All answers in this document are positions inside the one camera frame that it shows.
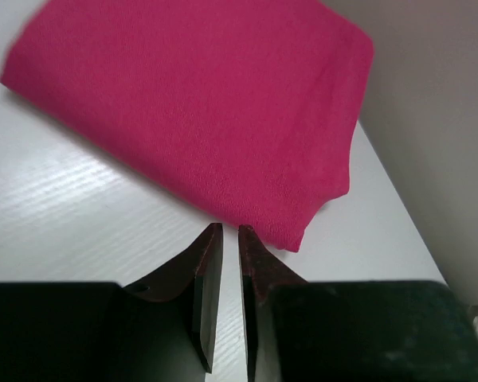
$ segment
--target magenta towel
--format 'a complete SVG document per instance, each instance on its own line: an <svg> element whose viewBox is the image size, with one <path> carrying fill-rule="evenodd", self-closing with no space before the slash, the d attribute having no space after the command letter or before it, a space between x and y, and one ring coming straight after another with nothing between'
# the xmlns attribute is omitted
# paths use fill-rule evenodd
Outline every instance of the magenta towel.
<svg viewBox="0 0 478 382"><path fill-rule="evenodd" d="M372 57L316 0L51 0L1 82L191 204L298 251L349 189Z"/></svg>

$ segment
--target white wood grain surface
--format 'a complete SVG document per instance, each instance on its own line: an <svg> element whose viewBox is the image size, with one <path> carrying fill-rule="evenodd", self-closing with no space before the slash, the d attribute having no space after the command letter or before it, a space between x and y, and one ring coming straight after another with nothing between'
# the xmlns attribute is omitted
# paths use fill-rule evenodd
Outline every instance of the white wood grain surface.
<svg viewBox="0 0 478 382"><path fill-rule="evenodd" d="M40 0L0 0L6 46ZM0 280L129 283L214 219L134 173L0 84ZM316 215L300 253L275 253L309 280L442 277L356 129L351 191ZM214 373L246 381L237 232L225 228Z"/></svg>

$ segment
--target pink cloth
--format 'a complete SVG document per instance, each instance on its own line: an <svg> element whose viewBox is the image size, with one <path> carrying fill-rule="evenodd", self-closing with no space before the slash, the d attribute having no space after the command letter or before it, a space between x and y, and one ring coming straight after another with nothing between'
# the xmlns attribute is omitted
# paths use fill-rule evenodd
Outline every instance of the pink cloth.
<svg viewBox="0 0 478 382"><path fill-rule="evenodd" d="M372 56L316 0L52 0L1 82L191 204L298 251L349 189Z"/></svg>

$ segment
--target white wall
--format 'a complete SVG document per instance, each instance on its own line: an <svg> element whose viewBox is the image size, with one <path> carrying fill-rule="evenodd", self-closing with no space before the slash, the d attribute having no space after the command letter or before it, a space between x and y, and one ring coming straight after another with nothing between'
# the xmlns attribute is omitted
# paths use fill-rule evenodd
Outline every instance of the white wall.
<svg viewBox="0 0 478 382"><path fill-rule="evenodd" d="M362 124L450 286L478 304L478 0L324 0L374 40Z"/></svg>

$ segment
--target folded fabric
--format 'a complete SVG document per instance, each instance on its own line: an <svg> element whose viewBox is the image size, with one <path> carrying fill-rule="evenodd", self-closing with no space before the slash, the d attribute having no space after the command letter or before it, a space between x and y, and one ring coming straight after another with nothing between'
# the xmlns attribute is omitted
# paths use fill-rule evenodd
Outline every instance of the folded fabric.
<svg viewBox="0 0 478 382"><path fill-rule="evenodd" d="M1 82L191 204L297 251L349 189L372 56L316 0L52 0Z"/></svg>

